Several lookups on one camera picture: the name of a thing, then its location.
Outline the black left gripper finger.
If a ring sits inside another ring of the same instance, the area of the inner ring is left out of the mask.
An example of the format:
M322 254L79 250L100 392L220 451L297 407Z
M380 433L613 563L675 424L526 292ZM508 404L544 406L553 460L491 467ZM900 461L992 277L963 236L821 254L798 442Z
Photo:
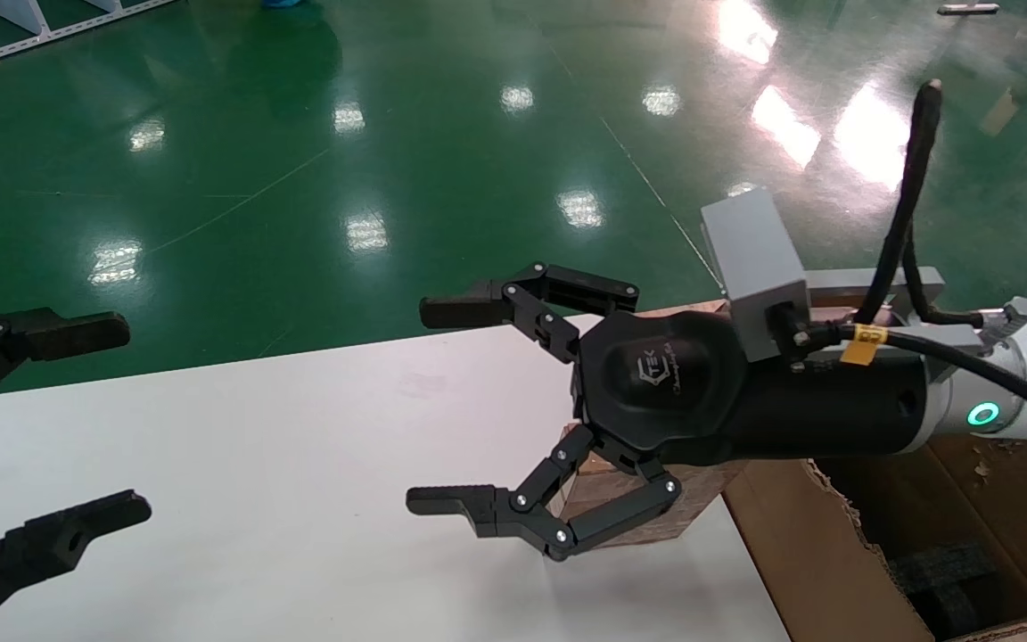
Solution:
M151 519L148 501L134 490L26 521L0 538L0 606L20 590L77 569L96 538Z
M66 318L50 308L0 313L0 383L25 362L73 358L129 344L130 326L115 312Z

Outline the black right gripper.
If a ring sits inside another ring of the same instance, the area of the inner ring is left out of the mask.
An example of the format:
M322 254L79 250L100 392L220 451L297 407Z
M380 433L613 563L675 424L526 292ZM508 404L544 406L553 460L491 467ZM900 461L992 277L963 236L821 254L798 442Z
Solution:
M512 325L555 360L575 363L581 424L514 490L415 487L407 511L460 514L477 538L519 538L561 562L672 508L682 485L663 465L888 456L908 450L924 428L928 381L920 358L815 360L801 371L779 357L752 362L728 318L700 310L632 316L639 295L634 284L534 263L464 295L420 300L425 328ZM604 318L581 337L555 306ZM592 454L643 483L560 519L547 505Z

